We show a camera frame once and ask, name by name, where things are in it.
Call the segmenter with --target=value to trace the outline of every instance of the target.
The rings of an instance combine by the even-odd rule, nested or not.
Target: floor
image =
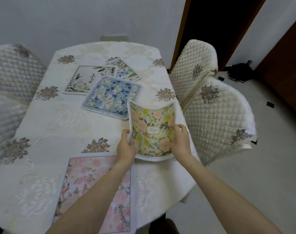
[[[258,141],[252,149],[217,160],[208,168],[243,195],[283,233],[296,233],[296,116],[262,83],[245,83],[218,72],[224,83],[239,90],[255,116]],[[275,104],[266,106],[267,101]],[[205,196],[196,186],[187,204],[178,203],[166,215],[181,234],[226,233]]]

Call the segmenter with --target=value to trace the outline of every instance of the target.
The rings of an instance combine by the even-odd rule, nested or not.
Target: black bag
[[[232,65],[228,73],[228,78],[234,81],[246,82],[249,79],[254,78],[254,71],[251,69],[250,64],[252,60],[249,60],[246,64],[239,63]]]

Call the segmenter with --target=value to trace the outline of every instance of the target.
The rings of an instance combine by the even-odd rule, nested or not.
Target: hand
[[[176,160],[184,166],[184,161],[191,155],[189,133],[182,124],[170,126],[174,130],[174,138],[171,140],[171,150]]]
[[[128,169],[133,164],[136,147],[135,141],[131,140],[130,143],[127,142],[127,134],[130,133],[130,130],[123,130],[121,140],[116,148],[116,153],[118,154],[118,163],[125,165]]]

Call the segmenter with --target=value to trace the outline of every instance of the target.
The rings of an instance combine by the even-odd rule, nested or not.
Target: white tablecloth
[[[21,158],[13,163],[12,159],[4,160],[0,165],[2,228],[12,233],[44,233],[50,225],[48,216],[55,210],[52,199],[60,193],[56,183],[64,176],[62,168],[67,158],[81,152],[116,150],[121,131],[129,128],[129,121],[83,110],[80,105],[86,96],[62,93],[78,66],[103,65],[112,57],[122,58],[142,77],[136,82],[143,86],[138,104],[161,108],[169,103],[170,97],[160,100],[157,96],[161,89],[173,88],[160,52],[154,47],[99,42],[56,51],[16,131],[16,143],[13,141],[9,147],[13,150],[8,153],[15,151]],[[176,103],[176,123],[186,124],[178,101],[172,101]],[[174,159],[158,163],[136,160],[136,170],[138,228],[167,212],[195,185]]]

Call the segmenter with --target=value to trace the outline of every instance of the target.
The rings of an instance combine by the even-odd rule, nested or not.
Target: white wall
[[[22,43],[46,66],[56,50],[102,35],[160,50],[170,67],[185,0],[0,0],[0,45]]]
[[[227,66],[253,60],[255,69],[296,21],[296,0],[266,0]]]

